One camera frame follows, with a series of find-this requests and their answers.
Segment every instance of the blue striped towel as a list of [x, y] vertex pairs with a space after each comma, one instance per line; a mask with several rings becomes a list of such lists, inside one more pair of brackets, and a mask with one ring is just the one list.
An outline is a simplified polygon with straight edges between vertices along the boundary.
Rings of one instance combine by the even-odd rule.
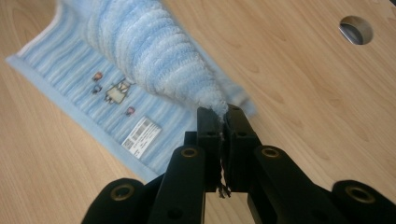
[[8, 63], [133, 172], [162, 174], [195, 109], [254, 106], [157, 0], [59, 0]]

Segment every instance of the folded towel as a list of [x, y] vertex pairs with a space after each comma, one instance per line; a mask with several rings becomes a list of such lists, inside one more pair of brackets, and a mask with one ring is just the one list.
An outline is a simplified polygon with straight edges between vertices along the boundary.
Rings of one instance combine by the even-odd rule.
[[84, 27], [88, 43], [146, 91], [211, 108], [228, 109], [212, 71], [171, 15], [156, 0], [96, 1]]
[[197, 106], [254, 112], [158, 1], [58, 0], [49, 27], [7, 61], [147, 181], [196, 130]]

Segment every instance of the barcode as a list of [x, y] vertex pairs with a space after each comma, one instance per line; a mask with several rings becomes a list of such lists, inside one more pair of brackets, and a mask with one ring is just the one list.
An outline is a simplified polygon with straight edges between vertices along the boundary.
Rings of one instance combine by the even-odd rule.
[[154, 122], [143, 117], [139, 122], [137, 122], [137, 125], [124, 140], [122, 146], [140, 159], [146, 148], [160, 133], [160, 131], [161, 128]]
[[129, 150], [131, 149], [131, 147], [134, 146], [134, 142], [129, 139], [126, 139], [122, 145]]
[[140, 135], [142, 134], [143, 131], [147, 129], [147, 127], [150, 125], [150, 122], [148, 119], [146, 119], [143, 123], [142, 126], [136, 131], [136, 133], [132, 136], [132, 140], [136, 141]]

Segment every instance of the printed image on tag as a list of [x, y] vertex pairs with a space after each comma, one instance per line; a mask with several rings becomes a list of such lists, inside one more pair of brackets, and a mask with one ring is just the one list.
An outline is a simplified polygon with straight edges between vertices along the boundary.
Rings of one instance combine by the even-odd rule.
[[153, 121], [143, 117], [123, 141], [122, 146], [140, 159], [160, 131], [161, 128]]

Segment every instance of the towel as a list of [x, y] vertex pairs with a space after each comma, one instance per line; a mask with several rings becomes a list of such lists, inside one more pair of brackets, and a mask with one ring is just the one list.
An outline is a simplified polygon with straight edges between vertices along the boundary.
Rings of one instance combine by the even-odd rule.
[[156, 0], [58, 0], [51, 24], [7, 62], [146, 181], [196, 130], [198, 106], [254, 113]]

